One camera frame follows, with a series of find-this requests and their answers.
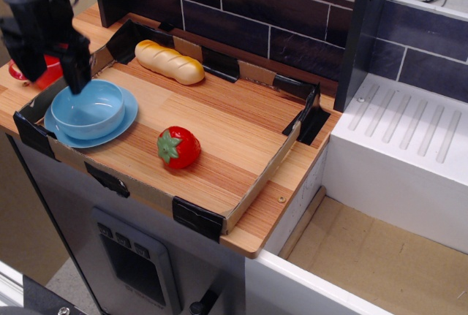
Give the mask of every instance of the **blue bowl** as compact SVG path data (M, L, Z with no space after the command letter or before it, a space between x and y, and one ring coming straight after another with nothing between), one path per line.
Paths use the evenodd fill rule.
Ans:
M50 106L57 126L70 137L93 140L114 131L125 115L121 89L104 80L91 80L79 94L64 88Z

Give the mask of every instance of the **gray appliance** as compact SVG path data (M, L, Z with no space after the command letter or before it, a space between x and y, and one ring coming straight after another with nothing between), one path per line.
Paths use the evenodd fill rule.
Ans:
M102 313L245 314L240 254L12 143Z

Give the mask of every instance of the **dark brick wall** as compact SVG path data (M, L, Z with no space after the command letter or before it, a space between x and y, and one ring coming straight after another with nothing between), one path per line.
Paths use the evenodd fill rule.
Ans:
M338 80L352 2L128 0L130 12Z
M468 102L468 21L387 0L370 72Z

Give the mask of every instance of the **cardboard floor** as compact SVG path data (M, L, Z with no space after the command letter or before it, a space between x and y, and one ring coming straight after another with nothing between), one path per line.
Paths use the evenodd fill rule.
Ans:
M68 258L7 136L0 132L0 260L46 285Z
M288 260L395 315L468 314L468 255L329 197Z

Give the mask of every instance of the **blue plate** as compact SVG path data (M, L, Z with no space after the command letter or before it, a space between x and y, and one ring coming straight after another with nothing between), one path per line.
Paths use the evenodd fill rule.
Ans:
M45 112L44 116L44 126L47 130L53 132L57 136L57 140L62 142L65 145L69 145L73 148L90 148L95 147L97 145L102 145L103 143L107 143L120 134L124 133L130 125L132 125L133 121L137 117L138 113L138 103L128 90L125 88L120 87L122 90L122 94L124 95L124 104L125 104L125 116L124 120L117 126L117 129L112 131L110 134L106 134L103 137L95 138L93 140L79 140L77 138L70 137L66 135L63 131L60 131L59 126L56 123L55 118L52 116L52 112L50 107Z

